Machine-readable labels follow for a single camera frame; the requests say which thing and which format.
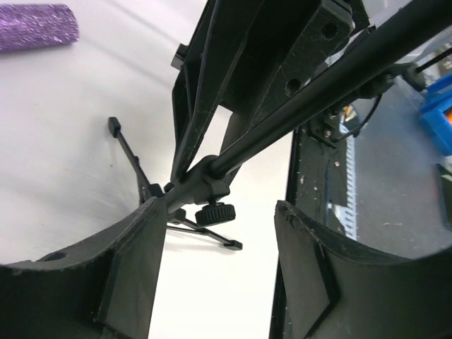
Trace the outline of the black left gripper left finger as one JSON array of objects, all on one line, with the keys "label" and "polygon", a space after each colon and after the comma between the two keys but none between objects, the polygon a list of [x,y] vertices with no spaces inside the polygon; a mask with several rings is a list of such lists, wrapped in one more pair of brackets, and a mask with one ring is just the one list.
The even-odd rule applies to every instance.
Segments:
[{"label": "black left gripper left finger", "polygon": [[152,198],[38,261],[1,267],[2,338],[147,338],[166,233]]}]

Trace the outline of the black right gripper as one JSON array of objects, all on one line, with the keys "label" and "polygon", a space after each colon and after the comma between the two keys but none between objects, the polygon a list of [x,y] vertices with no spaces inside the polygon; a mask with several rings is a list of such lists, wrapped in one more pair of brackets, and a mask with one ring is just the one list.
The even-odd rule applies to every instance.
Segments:
[{"label": "black right gripper", "polygon": [[179,75],[170,181],[185,176],[219,105],[232,111],[225,150],[368,24],[362,1],[207,1],[189,44],[172,61]]}]

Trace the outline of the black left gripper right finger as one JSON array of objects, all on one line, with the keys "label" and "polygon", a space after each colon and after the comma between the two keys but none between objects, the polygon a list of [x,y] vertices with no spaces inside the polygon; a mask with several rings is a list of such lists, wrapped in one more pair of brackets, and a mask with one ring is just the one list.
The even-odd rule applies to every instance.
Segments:
[{"label": "black left gripper right finger", "polygon": [[451,250],[408,259],[312,220],[286,201],[275,232],[295,338],[450,338]]}]

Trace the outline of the black tripod shock-mount stand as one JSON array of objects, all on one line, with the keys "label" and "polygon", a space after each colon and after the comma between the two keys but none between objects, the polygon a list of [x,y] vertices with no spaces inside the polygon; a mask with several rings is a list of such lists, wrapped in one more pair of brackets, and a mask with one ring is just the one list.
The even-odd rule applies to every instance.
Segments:
[{"label": "black tripod shock-mount stand", "polygon": [[244,162],[301,125],[328,147],[340,145],[343,108],[358,99],[379,100],[397,76],[415,71],[414,64],[400,59],[450,24],[450,1],[411,1],[382,25],[369,23],[351,32],[311,80],[225,150],[221,146],[232,111],[219,105],[188,171],[175,184],[151,184],[119,120],[110,117],[107,126],[136,173],[141,202],[163,197],[173,230],[214,237],[211,226],[235,217],[234,207],[222,199]]}]

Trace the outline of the purple glitter microphone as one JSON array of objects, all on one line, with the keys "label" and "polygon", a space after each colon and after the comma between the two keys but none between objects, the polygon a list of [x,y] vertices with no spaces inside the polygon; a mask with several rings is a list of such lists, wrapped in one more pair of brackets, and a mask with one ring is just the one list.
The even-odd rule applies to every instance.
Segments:
[{"label": "purple glitter microphone", "polygon": [[1,52],[73,44],[79,40],[73,11],[65,4],[2,4]]}]

